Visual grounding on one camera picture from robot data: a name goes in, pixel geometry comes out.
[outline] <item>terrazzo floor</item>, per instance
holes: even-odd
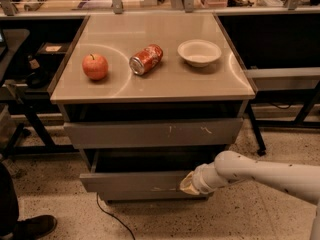
[[[62,127],[48,126],[56,143],[68,143]],[[248,120],[230,147],[249,158],[320,165],[320,130],[262,129],[267,155],[259,157]],[[25,143],[37,145],[29,136]],[[16,156],[26,172],[14,179],[20,218],[52,214],[54,232],[43,239],[133,239],[113,217],[102,212],[95,193],[87,193],[79,175],[88,172],[78,153]],[[247,181],[217,190],[208,200],[125,202],[105,211],[123,221],[137,240],[307,240],[316,207]]]

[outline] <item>red apple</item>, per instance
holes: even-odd
[[[100,80],[108,73],[108,61],[101,54],[93,53],[82,60],[83,72],[92,80]]]

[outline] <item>can lid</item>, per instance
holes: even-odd
[[[138,58],[130,58],[129,66],[132,69],[133,73],[135,73],[136,75],[144,74],[144,65]]]

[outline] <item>white bowl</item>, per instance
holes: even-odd
[[[216,44],[200,39],[186,41],[178,47],[179,55],[193,67],[205,67],[221,57]]]

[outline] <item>open drawer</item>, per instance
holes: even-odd
[[[224,145],[100,149],[91,173],[81,174],[80,180],[104,201],[193,198],[180,191],[180,182],[224,149]]]
[[[65,123],[77,149],[234,143],[242,118]]]

